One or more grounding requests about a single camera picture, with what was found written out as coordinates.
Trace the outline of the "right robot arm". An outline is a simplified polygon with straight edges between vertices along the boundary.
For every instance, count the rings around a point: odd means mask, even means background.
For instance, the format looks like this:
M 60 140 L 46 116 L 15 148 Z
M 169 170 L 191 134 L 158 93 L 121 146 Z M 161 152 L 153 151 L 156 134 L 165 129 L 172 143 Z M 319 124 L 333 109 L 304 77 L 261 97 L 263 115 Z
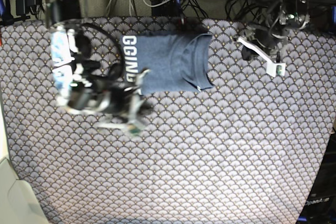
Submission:
M 51 34 L 52 74 L 58 90 L 57 103 L 70 114 L 103 113 L 99 127 L 119 129 L 137 135 L 145 128 L 141 116 L 150 107 L 140 89 L 149 69 L 135 75 L 133 84 L 121 79 L 126 70 L 125 57 L 113 64 L 106 76 L 94 74 L 100 62 L 90 60 L 91 42 L 84 28 L 92 28 L 109 38 L 118 52 L 121 45 L 107 31 L 92 23 L 82 23 L 80 0 L 45 0 L 46 25 Z

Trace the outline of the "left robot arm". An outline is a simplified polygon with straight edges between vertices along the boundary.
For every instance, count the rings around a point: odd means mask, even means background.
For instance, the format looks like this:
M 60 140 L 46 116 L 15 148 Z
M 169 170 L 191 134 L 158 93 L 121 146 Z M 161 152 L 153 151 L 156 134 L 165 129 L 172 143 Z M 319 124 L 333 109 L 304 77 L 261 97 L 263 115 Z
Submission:
M 262 57 L 268 65 L 280 67 L 281 49 L 291 30 L 303 30 L 310 21 L 308 0 L 258 0 L 262 8 L 255 19 L 248 22 L 237 41 L 242 44 L 242 56 L 250 61 Z

